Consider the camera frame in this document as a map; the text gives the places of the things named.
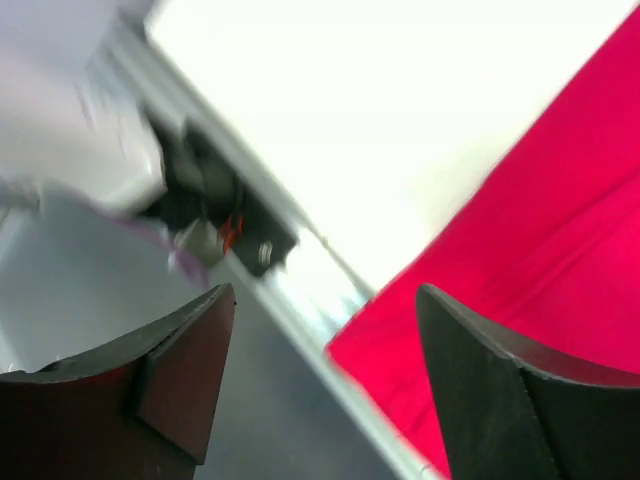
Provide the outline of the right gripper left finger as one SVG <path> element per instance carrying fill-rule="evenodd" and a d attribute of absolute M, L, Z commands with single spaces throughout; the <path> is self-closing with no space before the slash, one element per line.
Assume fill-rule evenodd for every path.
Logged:
<path fill-rule="evenodd" d="M 5 479 L 190 479 L 205 462 L 236 299 L 216 286 L 106 344 L 1 377 Z"/>

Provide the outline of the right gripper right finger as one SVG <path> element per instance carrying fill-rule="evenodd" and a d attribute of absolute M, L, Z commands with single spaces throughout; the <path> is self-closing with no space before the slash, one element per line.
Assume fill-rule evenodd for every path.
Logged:
<path fill-rule="evenodd" d="M 638 375 L 549 348 L 433 285 L 416 308 L 452 478 L 638 478 Z"/>

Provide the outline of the crimson pink t shirt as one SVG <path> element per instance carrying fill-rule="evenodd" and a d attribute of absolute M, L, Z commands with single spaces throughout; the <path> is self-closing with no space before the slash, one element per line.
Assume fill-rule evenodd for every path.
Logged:
<path fill-rule="evenodd" d="M 328 347 L 441 475 L 416 295 L 434 285 L 562 352 L 639 369 L 639 16 L 574 75 L 426 249 Z"/>

